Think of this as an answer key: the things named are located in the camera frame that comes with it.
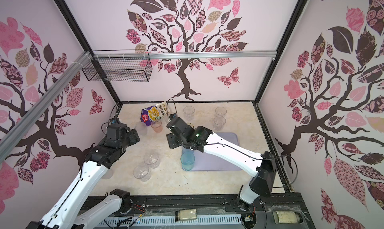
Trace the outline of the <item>teal frosted glass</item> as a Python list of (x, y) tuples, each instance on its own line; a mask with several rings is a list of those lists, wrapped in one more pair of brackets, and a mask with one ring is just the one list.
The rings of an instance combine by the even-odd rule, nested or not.
[(181, 156), (182, 169), (184, 171), (191, 171), (195, 165), (195, 155), (191, 150), (184, 150)]

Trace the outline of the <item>clear ribbed glass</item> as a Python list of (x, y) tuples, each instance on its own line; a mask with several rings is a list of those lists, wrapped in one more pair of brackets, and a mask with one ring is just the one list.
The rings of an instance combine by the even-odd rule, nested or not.
[(144, 163), (151, 169), (159, 167), (161, 162), (160, 156), (157, 152), (149, 152), (144, 156)]
[(137, 180), (147, 182), (151, 178), (151, 170), (146, 164), (140, 164), (134, 168), (133, 175)]

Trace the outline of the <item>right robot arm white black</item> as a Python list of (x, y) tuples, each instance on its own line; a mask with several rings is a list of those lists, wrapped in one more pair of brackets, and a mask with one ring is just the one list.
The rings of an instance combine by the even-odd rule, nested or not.
[(269, 198), (273, 190), (278, 171), (277, 162), (281, 158), (292, 159), (289, 155), (275, 156), (265, 151), (256, 153), (235, 145), (212, 130), (198, 126), (195, 129), (188, 125), (176, 113), (168, 118), (167, 134), (170, 149), (184, 148), (192, 154), (194, 151), (216, 156), (227, 161), (251, 176), (246, 185), (241, 186), (235, 201), (242, 211), (248, 211), (259, 197)]

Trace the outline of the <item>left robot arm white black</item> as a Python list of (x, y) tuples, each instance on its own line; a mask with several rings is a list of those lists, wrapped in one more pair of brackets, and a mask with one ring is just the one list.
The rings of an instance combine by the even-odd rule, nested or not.
[(57, 203), (38, 222), (30, 222), (28, 229), (93, 229), (116, 212), (127, 213), (132, 208), (129, 192), (115, 189), (100, 203), (80, 214), (90, 193), (126, 152), (127, 147), (140, 142), (136, 129), (115, 123), (107, 127), (106, 136), (87, 154), (76, 178)]

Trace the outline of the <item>clear glass back row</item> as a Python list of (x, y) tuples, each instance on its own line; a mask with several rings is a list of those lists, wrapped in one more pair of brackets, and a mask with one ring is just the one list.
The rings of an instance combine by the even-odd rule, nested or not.
[(192, 121), (194, 119), (194, 115), (195, 115), (195, 108), (193, 106), (186, 106), (184, 109), (183, 109), (183, 112), (184, 112), (184, 118), (187, 120), (187, 121)]

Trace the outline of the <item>pink small glass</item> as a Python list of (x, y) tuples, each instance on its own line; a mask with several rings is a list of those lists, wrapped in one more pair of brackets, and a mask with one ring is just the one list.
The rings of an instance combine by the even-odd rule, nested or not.
[(162, 122), (160, 120), (151, 122), (151, 127), (155, 133), (161, 133), (163, 130)]

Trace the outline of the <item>purple snack bag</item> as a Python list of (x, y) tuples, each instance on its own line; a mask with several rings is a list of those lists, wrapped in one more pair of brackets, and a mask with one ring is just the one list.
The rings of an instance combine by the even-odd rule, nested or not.
[(152, 122), (156, 122), (164, 118), (168, 112), (167, 102), (163, 101), (142, 109), (140, 119), (141, 122), (148, 127), (152, 124)]

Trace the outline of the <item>small beige box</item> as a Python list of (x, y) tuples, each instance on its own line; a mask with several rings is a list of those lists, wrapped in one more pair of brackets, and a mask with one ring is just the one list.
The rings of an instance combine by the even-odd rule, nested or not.
[(197, 218), (197, 209), (186, 209), (175, 212), (176, 222), (191, 221), (196, 220)]

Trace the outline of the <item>beige cylinder in wrap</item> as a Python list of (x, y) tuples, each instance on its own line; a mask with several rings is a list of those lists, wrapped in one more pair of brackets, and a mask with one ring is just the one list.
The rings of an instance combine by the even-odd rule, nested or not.
[(303, 222), (302, 216), (292, 211), (274, 211), (273, 217), (276, 224), (301, 224)]

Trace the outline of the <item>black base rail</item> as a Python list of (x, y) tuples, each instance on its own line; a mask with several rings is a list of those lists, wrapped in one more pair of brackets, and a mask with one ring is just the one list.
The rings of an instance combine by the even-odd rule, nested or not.
[(131, 196), (132, 209), (124, 214), (114, 212), (109, 217), (126, 217), (145, 212), (147, 216), (166, 214), (184, 209), (197, 209), (202, 213), (245, 214), (264, 211), (297, 210), (306, 219), (310, 213), (300, 193), (277, 193), (269, 198), (259, 197), (250, 206), (240, 206), (237, 194), (219, 195), (168, 195), (168, 196)]

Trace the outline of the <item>aluminium rail back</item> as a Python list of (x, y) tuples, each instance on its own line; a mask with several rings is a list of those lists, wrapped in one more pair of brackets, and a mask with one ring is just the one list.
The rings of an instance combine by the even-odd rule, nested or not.
[(139, 58), (139, 59), (189, 59), (189, 58), (247, 58), (247, 57), (271, 57), (275, 58), (276, 51), (256, 50), (256, 51), (219, 51), (219, 52), (175, 52), (175, 53), (111, 53), (110, 51), (102, 51), (96, 54), (94, 51), (94, 59), (112, 59), (112, 58)]

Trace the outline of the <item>aluminium rail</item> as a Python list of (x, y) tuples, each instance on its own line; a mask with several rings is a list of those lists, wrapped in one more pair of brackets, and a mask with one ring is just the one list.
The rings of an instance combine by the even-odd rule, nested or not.
[(62, 92), (67, 84), (75, 75), (90, 62), (92, 56), (90, 52), (84, 51), (63, 73), (47, 92), (42, 95), (38, 102), (23, 116), (9, 133), (1, 141), (1, 162), (11, 153), (19, 141), (28, 133), (31, 127), (38, 121), (45, 110), (53, 103), (54, 99)]
[(256, 50), (256, 51), (219, 51), (219, 52), (175, 52), (175, 53), (111, 53), (110, 51), (102, 51), (96, 54), (94, 51), (94, 59), (112, 59), (112, 58), (139, 58), (139, 59), (189, 59), (189, 58), (247, 58), (247, 57), (271, 57), (275, 58), (276, 51)]

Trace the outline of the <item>aluminium rail left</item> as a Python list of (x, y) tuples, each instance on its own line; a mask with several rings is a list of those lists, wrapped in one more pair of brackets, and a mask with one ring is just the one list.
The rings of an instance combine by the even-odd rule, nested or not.
[(63, 73), (47, 92), (42, 95), (38, 102), (23, 116), (9, 133), (1, 141), (1, 162), (11, 153), (19, 141), (28, 133), (31, 127), (38, 121), (45, 110), (53, 103), (54, 99), (62, 92), (67, 84), (75, 75), (90, 62), (92, 56), (90, 52), (84, 51)]

